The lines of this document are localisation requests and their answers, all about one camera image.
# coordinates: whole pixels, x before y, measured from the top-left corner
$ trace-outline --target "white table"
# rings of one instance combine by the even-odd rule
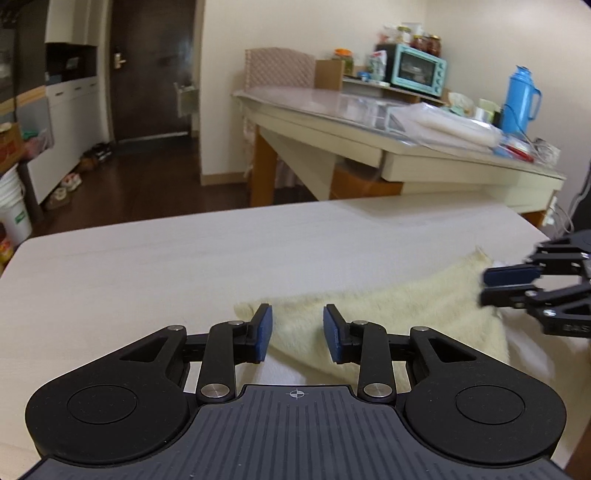
[[[272,204],[277,155],[319,200],[329,199],[342,158],[379,167],[376,180],[399,183],[401,195],[485,192],[518,213],[545,212],[564,183],[554,170],[492,155],[413,122],[401,135],[387,119],[388,108],[401,106],[391,100],[292,87],[235,96],[264,139],[255,142],[251,206]]]
[[[233,318],[241,301],[421,278],[477,245],[518,262],[544,239],[511,209],[474,193],[233,210],[30,239],[0,279],[0,476],[34,462],[23,414],[38,387],[163,326],[203,333]],[[554,457],[564,465],[591,414],[587,342],[543,336],[519,313],[506,325],[512,364],[567,403]],[[271,356],[239,369],[238,383],[245,378],[305,382]]]

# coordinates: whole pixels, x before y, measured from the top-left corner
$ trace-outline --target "shoe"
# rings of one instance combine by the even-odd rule
[[[82,179],[77,173],[69,173],[61,181],[61,187],[64,187],[68,192],[73,192],[82,184]]]
[[[58,187],[45,202],[45,209],[46,210],[55,210],[56,208],[63,207],[70,203],[70,196],[68,195],[68,191],[65,187]]]

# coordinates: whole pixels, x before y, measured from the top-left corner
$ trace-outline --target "shelf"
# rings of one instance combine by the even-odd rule
[[[357,79],[353,79],[350,77],[344,77],[343,78],[343,82],[345,83],[353,83],[354,85],[361,85],[364,87],[369,87],[369,88],[375,88],[375,89],[381,89],[381,90],[387,90],[389,92],[396,92],[396,93],[400,93],[403,95],[409,95],[409,96],[413,96],[413,97],[418,97],[422,100],[427,100],[431,103],[435,103],[437,105],[445,105],[446,103],[439,99],[439,98],[435,98],[429,95],[424,95],[422,93],[418,93],[418,92],[413,92],[411,90],[404,90],[402,88],[394,88],[394,87],[385,87],[385,86],[381,86],[381,85],[375,85],[373,83],[369,83],[369,82],[364,82],[362,80],[357,80]]]

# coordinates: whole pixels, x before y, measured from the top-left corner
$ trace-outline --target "metal pivot screw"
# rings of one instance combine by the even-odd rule
[[[201,389],[201,395],[207,398],[222,398],[230,393],[227,385],[222,383],[210,383]]]
[[[385,383],[370,383],[365,385],[363,391],[369,397],[384,398],[392,394],[392,387]]]

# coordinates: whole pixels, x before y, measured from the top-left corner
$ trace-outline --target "door handle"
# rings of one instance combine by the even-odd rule
[[[119,70],[124,63],[127,63],[127,60],[123,58],[123,54],[120,51],[115,53],[113,60],[113,68],[115,70]]]

